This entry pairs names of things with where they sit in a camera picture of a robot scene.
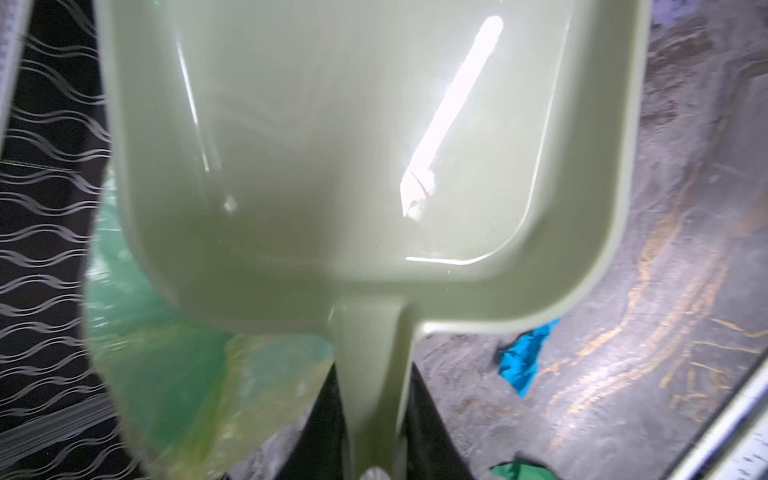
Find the dustpan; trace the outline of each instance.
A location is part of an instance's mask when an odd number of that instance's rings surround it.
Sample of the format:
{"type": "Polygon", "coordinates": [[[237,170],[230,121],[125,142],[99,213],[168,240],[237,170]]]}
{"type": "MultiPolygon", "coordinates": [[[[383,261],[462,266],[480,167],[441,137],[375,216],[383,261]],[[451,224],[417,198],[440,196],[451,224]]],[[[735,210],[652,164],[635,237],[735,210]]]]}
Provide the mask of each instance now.
{"type": "Polygon", "coordinates": [[[617,249],[650,0],[96,6],[132,254],[202,323],[333,344],[350,478],[399,477],[415,341],[540,326],[617,249]]]}

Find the gray marble tabletop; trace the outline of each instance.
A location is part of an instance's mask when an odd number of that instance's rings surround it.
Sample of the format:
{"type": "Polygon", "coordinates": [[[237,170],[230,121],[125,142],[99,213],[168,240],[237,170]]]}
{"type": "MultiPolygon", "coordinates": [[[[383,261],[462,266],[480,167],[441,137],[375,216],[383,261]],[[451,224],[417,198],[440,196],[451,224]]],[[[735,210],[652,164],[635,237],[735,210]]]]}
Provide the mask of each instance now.
{"type": "MultiPolygon", "coordinates": [[[[659,478],[768,347],[768,1],[657,0],[627,232],[554,330],[525,399],[514,336],[417,347],[479,479],[516,454],[563,480],[659,478]]],[[[294,425],[239,467],[271,478],[294,425]]]]}

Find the blue crumpled paper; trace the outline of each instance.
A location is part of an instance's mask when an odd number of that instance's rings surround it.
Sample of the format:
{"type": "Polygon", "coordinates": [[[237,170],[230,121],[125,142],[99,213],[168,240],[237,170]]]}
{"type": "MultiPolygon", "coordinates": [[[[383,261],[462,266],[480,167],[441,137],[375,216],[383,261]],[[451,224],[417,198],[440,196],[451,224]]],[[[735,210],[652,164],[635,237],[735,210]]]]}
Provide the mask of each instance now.
{"type": "Polygon", "coordinates": [[[560,319],[520,336],[511,347],[502,352],[498,373],[511,383],[522,399],[528,394],[538,374],[538,353],[558,323],[560,319]]]}

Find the dustpan handle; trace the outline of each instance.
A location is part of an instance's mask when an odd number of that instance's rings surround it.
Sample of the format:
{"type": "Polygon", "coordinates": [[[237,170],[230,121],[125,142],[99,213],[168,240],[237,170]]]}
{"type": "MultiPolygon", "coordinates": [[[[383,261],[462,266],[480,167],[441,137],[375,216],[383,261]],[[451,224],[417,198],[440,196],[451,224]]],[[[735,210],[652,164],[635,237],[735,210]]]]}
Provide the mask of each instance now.
{"type": "Polygon", "coordinates": [[[339,394],[346,423],[345,480],[378,466],[406,477],[402,420],[415,327],[403,302],[342,300],[329,318],[339,394]]]}

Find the green and yellow plastic bag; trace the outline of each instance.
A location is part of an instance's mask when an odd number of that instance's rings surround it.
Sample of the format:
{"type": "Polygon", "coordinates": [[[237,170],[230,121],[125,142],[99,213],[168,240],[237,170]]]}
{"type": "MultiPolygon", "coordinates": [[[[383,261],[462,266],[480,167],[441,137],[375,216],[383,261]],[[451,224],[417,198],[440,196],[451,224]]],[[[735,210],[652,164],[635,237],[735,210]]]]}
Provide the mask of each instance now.
{"type": "Polygon", "coordinates": [[[139,270],[104,179],[84,337],[129,449],[154,480],[207,480],[296,421],[332,363],[317,336],[249,336],[186,318],[139,270]]]}

